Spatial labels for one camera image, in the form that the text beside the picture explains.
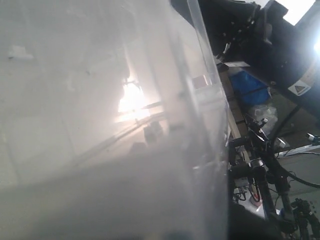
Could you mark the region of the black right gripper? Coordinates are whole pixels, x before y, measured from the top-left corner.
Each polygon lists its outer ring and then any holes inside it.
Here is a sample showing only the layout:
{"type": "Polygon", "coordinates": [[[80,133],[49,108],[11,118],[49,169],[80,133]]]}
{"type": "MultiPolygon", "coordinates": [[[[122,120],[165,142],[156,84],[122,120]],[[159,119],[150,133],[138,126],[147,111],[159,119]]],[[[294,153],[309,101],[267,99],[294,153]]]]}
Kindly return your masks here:
{"type": "Polygon", "coordinates": [[[290,83],[289,54],[274,40],[288,9],[275,0],[265,6],[241,0],[199,0],[213,56],[243,68],[268,85],[290,83]]]}

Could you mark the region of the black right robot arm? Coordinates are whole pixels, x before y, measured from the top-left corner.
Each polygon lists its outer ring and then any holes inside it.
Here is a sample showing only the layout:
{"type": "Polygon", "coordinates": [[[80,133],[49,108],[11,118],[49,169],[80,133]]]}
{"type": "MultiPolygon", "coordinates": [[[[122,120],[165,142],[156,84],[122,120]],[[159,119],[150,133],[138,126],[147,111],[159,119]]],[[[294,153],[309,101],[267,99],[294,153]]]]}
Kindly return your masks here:
{"type": "Polygon", "coordinates": [[[320,3],[296,24],[277,0],[264,6],[240,0],[201,0],[199,8],[213,55],[275,87],[309,111],[320,100],[320,3]]]}

